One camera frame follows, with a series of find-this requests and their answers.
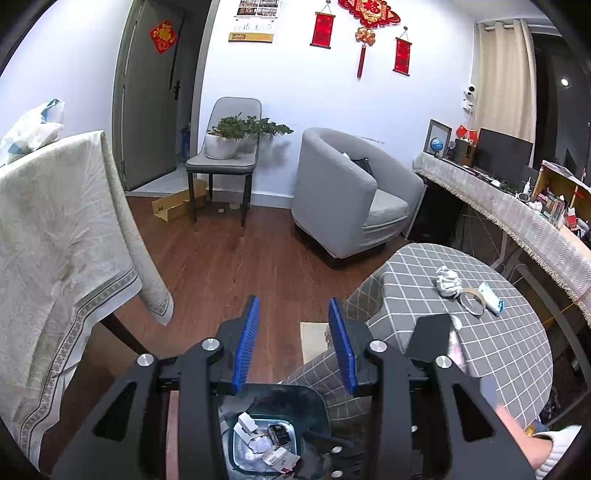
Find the chair seat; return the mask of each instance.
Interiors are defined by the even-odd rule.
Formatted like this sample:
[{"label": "chair seat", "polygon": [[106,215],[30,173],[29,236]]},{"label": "chair seat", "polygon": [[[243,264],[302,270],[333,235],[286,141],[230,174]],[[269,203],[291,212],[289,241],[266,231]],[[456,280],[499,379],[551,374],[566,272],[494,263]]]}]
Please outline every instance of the chair seat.
[{"label": "chair seat", "polygon": [[379,229],[408,216],[408,203],[383,190],[376,190],[363,229]]},{"label": "chair seat", "polygon": [[185,163],[187,171],[194,173],[222,173],[226,175],[246,174],[254,171],[256,166],[255,153],[238,153],[236,158],[216,160],[205,156],[205,147],[196,157],[189,158]]}]

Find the ceiling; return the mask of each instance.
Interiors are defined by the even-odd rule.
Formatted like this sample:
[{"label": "ceiling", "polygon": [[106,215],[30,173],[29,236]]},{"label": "ceiling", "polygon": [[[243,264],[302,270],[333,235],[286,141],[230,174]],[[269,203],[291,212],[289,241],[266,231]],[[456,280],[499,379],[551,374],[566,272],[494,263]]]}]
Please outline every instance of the ceiling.
[{"label": "ceiling", "polygon": [[476,22],[508,18],[546,18],[530,0],[451,0]]}]

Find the white sleeve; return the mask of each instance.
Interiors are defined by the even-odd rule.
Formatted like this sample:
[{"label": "white sleeve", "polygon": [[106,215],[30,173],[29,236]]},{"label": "white sleeve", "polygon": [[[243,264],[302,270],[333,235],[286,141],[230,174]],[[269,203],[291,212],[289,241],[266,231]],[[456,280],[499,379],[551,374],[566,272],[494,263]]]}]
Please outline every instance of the white sleeve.
[{"label": "white sleeve", "polygon": [[573,425],[566,427],[564,430],[559,432],[540,432],[534,435],[536,438],[546,438],[552,440],[552,451],[550,452],[550,456],[546,459],[542,466],[535,471],[535,477],[537,480],[542,480],[546,475],[548,475],[550,470],[552,470],[554,465],[558,463],[566,450],[570,447],[570,444],[573,443],[574,438],[579,434],[580,430],[580,426]]}]

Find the curtain rod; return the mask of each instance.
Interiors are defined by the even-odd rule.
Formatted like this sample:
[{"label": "curtain rod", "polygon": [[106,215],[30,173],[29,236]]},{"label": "curtain rod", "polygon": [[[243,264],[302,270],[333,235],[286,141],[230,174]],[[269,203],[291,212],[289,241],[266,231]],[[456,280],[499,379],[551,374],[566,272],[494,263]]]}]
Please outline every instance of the curtain rod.
[{"label": "curtain rod", "polygon": [[[534,25],[534,24],[528,24],[527,25],[530,28],[548,28],[549,30],[556,30],[556,27],[554,25]],[[503,25],[503,27],[505,28],[513,28],[513,25]],[[490,30],[494,30],[495,27],[485,27],[484,28],[486,31],[490,31]]]}]

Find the gray chair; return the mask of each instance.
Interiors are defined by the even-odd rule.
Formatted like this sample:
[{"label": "gray chair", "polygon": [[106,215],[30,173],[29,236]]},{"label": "gray chair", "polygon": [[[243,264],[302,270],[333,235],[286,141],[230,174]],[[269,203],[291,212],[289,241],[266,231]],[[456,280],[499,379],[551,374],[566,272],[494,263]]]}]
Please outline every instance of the gray chair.
[{"label": "gray chair", "polygon": [[[261,103],[255,98],[241,98],[241,97],[222,97],[213,106],[212,114],[209,117],[207,130],[211,130],[214,125],[217,125],[221,118],[239,115],[240,118],[246,119],[247,116],[255,116],[261,118]],[[193,211],[193,220],[197,221],[197,209],[195,207],[195,193],[193,191],[193,174],[207,173],[209,174],[209,199],[213,199],[213,174],[223,175],[244,175],[244,194],[242,197],[241,206],[241,222],[244,226],[246,222],[246,211],[251,204],[252,191],[252,172],[256,167],[258,161],[258,142],[253,153],[238,153],[236,158],[230,160],[214,160],[205,156],[204,145],[202,144],[199,153],[187,160],[185,166],[187,167],[187,178],[189,180],[189,195],[191,198],[191,209]]]},{"label": "gray chair", "polygon": [[[367,158],[375,178],[343,153]],[[378,147],[327,128],[304,131],[291,214],[333,258],[398,235],[422,194],[419,176]]]}]

